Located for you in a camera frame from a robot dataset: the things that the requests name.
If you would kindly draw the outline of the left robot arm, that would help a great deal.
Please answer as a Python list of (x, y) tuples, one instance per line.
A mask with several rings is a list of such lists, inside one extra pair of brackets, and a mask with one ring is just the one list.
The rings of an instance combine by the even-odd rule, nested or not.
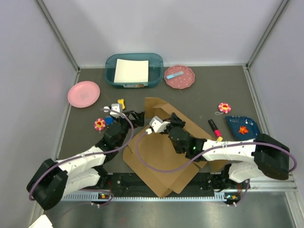
[(144, 125), (145, 112), (115, 111), (107, 106), (102, 111), (114, 118), (102, 139), (87, 151), (67, 159), (43, 161), (26, 187), (30, 201), (49, 210), (74, 191), (107, 185), (108, 177), (102, 174), (103, 164), (129, 144), (131, 140), (126, 138), (127, 134), (133, 135), (135, 128)]

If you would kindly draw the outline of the brown cardboard box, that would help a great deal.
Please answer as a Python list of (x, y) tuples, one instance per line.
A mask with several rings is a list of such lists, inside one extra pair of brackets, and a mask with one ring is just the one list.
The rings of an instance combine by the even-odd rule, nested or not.
[[(175, 113), (185, 121), (184, 129), (192, 136), (212, 139), (211, 135), (182, 112), (160, 98), (145, 98), (144, 110), (146, 119), (155, 116), (166, 119)], [(199, 169), (205, 165), (210, 165), (212, 172), (218, 172), (227, 163), (226, 160), (192, 162), (180, 170), (179, 167), (186, 164), (189, 159), (184, 154), (176, 153), (168, 136), (160, 133), (142, 136), (143, 133), (145, 133), (145, 129), (142, 129), (129, 142), (123, 151), (123, 161), (160, 198), (166, 197), (172, 192), (181, 193), (199, 172)]]

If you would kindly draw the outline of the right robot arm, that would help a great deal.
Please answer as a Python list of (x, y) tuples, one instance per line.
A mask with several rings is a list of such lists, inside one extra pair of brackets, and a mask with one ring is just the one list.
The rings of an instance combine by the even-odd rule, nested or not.
[(289, 148), (271, 136), (261, 133), (242, 142), (218, 142), (196, 138), (184, 130), (185, 122), (176, 114), (166, 119), (168, 135), (176, 153), (194, 162), (230, 161), (222, 175), (222, 183), (233, 188), (247, 179), (266, 176), (285, 181), (289, 176)]

